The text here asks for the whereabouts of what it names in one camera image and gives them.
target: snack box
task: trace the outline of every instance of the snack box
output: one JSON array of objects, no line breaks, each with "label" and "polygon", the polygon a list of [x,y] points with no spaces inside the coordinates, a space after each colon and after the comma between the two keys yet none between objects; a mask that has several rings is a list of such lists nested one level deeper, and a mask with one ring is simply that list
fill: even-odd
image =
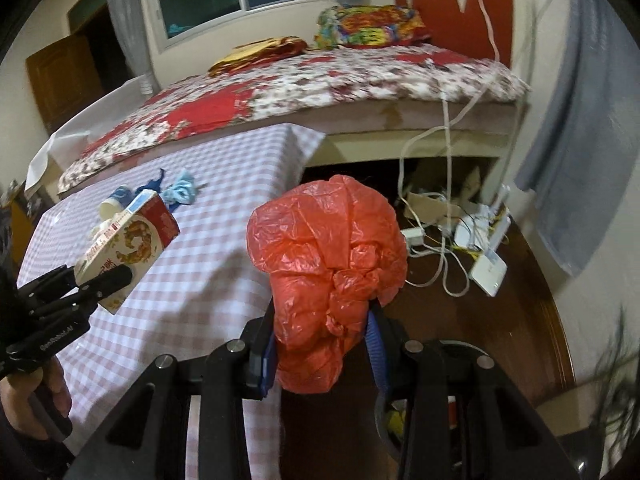
[{"label": "snack box", "polygon": [[115,314],[178,234],[178,224],[158,193],[145,189],[113,217],[78,260],[74,268],[76,283],[82,285],[120,264],[129,266],[133,273],[131,284],[99,301]]}]

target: heart-shaped headboard panel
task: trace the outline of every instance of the heart-shaped headboard panel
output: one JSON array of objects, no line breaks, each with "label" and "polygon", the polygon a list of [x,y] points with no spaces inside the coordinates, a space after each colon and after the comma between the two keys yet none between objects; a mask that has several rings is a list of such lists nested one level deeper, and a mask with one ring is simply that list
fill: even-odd
[{"label": "heart-shaped headboard panel", "polygon": [[[513,0],[483,0],[494,28],[495,43],[500,61],[511,66],[513,42]],[[478,0],[466,0],[460,11],[458,0],[413,0],[412,7],[420,12],[431,32],[431,43],[475,57],[494,58],[486,23]],[[407,0],[396,0],[406,5]]]}]

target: red plastic bag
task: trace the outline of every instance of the red plastic bag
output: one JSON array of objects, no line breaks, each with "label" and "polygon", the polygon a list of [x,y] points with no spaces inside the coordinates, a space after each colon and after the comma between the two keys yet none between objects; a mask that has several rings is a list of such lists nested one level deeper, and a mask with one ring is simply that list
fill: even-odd
[{"label": "red plastic bag", "polygon": [[260,206],[246,238],[252,262],[270,274],[280,384],[327,392],[362,339],[369,300],[385,305],[404,285],[396,213],[377,191],[336,175]]}]

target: metal bolt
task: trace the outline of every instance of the metal bolt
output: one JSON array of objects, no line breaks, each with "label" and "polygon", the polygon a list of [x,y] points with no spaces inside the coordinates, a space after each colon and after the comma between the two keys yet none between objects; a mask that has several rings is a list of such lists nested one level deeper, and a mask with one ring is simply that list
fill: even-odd
[{"label": "metal bolt", "polygon": [[245,346],[246,345],[244,344],[244,341],[242,341],[242,339],[232,339],[226,344],[226,349],[235,354],[236,352],[241,352],[242,350],[244,350]]},{"label": "metal bolt", "polygon": [[173,364],[173,362],[174,358],[167,354],[156,357],[156,366],[161,370],[163,368],[168,368]]},{"label": "metal bolt", "polygon": [[419,354],[424,350],[424,346],[420,341],[409,339],[409,341],[404,343],[404,349],[411,354]]},{"label": "metal bolt", "polygon": [[495,362],[488,355],[481,355],[477,360],[478,366],[485,370],[491,370],[495,366]]}]

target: human hand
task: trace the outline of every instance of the human hand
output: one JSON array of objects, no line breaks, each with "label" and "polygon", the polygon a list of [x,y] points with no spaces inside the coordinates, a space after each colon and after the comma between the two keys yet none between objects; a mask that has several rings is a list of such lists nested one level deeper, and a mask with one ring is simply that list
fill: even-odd
[{"label": "human hand", "polygon": [[40,383],[44,383],[51,390],[55,407],[62,415],[68,416],[72,403],[64,375],[60,361],[54,357],[31,374],[19,372],[0,381],[0,400],[14,430],[37,440],[49,439],[47,431],[33,415],[28,399]]}]

